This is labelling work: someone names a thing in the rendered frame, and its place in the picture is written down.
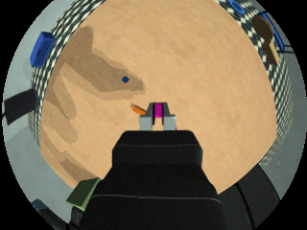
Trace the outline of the small magenta block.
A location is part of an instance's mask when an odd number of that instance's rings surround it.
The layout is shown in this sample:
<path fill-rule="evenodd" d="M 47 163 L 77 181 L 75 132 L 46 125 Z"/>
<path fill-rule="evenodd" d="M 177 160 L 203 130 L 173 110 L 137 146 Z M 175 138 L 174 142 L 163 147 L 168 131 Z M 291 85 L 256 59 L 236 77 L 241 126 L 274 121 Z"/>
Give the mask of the small magenta block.
<path fill-rule="evenodd" d="M 162 103 L 155 103 L 155 118 L 162 118 Z"/>

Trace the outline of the orange rod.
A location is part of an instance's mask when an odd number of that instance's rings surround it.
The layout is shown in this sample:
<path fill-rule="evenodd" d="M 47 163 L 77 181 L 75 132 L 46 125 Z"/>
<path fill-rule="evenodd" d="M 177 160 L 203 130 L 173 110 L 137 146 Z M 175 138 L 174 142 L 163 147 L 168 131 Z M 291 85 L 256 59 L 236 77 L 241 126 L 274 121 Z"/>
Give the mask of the orange rod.
<path fill-rule="evenodd" d="M 138 113 L 138 114 L 145 114 L 146 110 L 142 109 L 141 107 L 135 105 L 133 110 L 134 112 Z"/>

